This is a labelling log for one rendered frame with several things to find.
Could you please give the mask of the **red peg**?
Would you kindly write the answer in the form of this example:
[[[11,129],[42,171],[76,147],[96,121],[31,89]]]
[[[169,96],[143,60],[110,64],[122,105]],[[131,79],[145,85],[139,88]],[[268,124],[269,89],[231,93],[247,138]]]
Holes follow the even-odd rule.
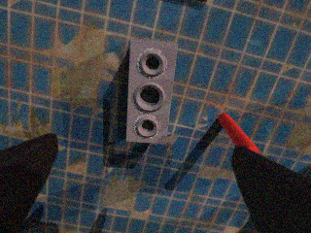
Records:
[[[246,136],[246,134],[238,127],[238,125],[232,120],[229,114],[221,114],[219,116],[219,122],[227,132],[230,140],[235,146],[245,147],[259,154],[259,149],[253,144],[253,142]]]

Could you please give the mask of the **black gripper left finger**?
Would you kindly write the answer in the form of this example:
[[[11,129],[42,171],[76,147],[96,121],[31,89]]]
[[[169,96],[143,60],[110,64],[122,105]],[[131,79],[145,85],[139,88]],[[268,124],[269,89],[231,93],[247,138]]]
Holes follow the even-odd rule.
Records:
[[[18,233],[57,154],[51,133],[0,150],[0,233]]]

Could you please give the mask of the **grey plate with round hole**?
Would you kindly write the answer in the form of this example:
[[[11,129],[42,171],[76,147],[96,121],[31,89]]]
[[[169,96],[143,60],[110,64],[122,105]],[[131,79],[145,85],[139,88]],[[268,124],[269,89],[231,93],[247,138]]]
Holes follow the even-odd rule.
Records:
[[[166,145],[177,50],[170,40],[130,40],[127,142]],[[151,56],[157,61],[149,61]]]

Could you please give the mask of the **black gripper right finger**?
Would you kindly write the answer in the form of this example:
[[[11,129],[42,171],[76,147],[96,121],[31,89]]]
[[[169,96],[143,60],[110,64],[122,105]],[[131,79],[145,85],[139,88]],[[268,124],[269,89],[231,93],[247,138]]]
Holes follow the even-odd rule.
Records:
[[[311,180],[245,147],[231,157],[258,233],[311,233]]]

